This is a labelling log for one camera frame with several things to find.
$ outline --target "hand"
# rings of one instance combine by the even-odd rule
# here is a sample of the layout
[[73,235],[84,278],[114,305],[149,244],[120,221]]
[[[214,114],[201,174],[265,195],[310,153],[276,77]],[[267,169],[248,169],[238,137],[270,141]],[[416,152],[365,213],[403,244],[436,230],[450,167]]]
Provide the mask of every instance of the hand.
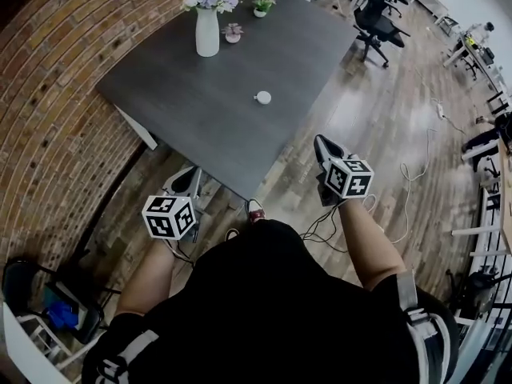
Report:
[[[348,151],[347,148],[342,146],[343,149],[343,159],[359,159],[359,156],[356,154],[352,154]],[[320,196],[320,201],[322,202],[322,206],[336,206],[343,202],[343,199],[339,197],[335,192],[332,191],[331,188],[326,186],[326,176],[327,172],[323,171],[320,175],[317,176],[318,181],[318,195]]]

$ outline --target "backpack strap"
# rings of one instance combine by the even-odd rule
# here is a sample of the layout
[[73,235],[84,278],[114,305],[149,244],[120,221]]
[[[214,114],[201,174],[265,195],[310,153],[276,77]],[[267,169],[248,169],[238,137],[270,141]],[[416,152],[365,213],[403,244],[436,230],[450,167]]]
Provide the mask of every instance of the backpack strap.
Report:
[[[414,274],[408,271],[397,275],[398,300],[406,316],[407,327],[418,355],[420,384],[443,384],[450,363],[450,334],[437,314],[418,306]],[[442,356],[439,353],[442,340]]]
[[96,384],[128,384],[128,366],[158,337],[152,330],[146,330],[116,357],[112,359],[105,358],[97,368],[99,376],[96,379]]

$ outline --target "person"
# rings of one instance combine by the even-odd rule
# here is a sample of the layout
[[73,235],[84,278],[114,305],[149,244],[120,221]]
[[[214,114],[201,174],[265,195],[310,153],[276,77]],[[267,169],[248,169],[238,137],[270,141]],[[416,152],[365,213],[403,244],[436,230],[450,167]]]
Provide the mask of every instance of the person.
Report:
[[[466,142],[461,148],[463,154],[465,154],[468,150],[475,148],[476,146],[485,145],[498,138],[502,138],[507,147],[509,146],[510,142],[512,141],[512,124],[510,124],[510,122],[512,122],[512,113],[504,113],[497,116],[496,118],[478,117],[475,120],[476,124],[482,124],[484,122],[494,125],[494,128],[482,134],[479,134],[476,137],[470,139],[468,142]],[[474,156],[472,158],[473,171],[477,171],[478,163],[482,158],[495,155],[497,153],[498,147],[495,146],[490,150],[486,150],[481,154]]]
[[[487,22],[486,24],[473,24],[469,29],[466,30],[464,35],[470,35],[477,46],[484,47],[489,41],[490,33],[494,31],[494,24],[492,22]],[[455,45],[453,52],[460,50],[463,46],[462,40],[458,40]],[[469,53],[464,51],[462,53],[463,57],[467,57]]]
[[[419,382],[418,355],[398,303],[404,261],[360,200],[333,209],[362,287],[329,276],[294,229],[267,219],[251,199],[249,229],[229,231],[205,252],[171,298],[175,257],[154,242],[122,291],[110,327],[87,354],[83,382]],[[446,382],[457,361],[458,329],[443,304],[417,292],[418,304],[450,332]]]

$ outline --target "white vase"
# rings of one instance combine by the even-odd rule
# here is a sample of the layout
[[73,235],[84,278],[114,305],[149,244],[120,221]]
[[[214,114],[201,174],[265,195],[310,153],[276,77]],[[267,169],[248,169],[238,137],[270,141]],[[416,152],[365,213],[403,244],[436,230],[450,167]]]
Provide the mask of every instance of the white vase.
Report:
[[236,34],[236,35],[226,34],[226,41],[230,42],[231,44],[235,44],[236,42],[240,41],[240,37],[241,37],[240,34]]
[[254,9],[254,15],[258,18],[262,18],[266,16],[266,11],[260,11],[257,9]]
[[195,25],[195,45],[201,57],[212,57],[218,53],[219,31],[216,10],[198,8]]

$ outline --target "dark gray table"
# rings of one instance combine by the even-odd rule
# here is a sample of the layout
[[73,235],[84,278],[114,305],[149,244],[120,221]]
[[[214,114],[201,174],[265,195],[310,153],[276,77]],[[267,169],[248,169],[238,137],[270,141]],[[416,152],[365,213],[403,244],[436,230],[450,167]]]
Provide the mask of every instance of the dark gray table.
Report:
[[[177,16],[124,57],[98,90],[135,121],[244,199],[299,128],[357,31],[313,3],[277,0],[256,18],[245,0],[218,16],[239,43],[195,51],[196,13]],[[269,91],[272,102],[254,100]]]

